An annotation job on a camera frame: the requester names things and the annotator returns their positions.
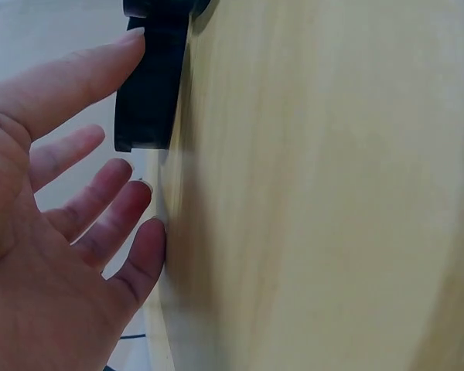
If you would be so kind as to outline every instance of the skin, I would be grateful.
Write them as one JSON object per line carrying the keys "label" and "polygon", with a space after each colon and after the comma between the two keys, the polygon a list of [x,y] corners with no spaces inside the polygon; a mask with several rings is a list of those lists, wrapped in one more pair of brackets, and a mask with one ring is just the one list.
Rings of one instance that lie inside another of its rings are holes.
{"label": "skin", "polygon": [[88,156],[103,130],[86,126],[31,150],[35,140],[114,93],[144,51],[144,36],[129,32],[0,83],[0,371],[103,369],[159,278],[165,256],[159,220],[140,227],[115,276],[100,275],[152,197],[145,183],[128,181],[127,162],[110,160],[59,209],[41,213],[36,206],[35,192]]}

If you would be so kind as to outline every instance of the wooden board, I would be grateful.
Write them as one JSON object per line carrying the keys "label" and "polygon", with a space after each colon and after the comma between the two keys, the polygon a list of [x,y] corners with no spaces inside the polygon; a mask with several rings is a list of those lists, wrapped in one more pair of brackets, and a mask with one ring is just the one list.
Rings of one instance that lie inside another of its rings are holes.
{"label": "wooden board", "polygon": [[152,356],[464,370],[464,1],[212,8],[161,157]]}

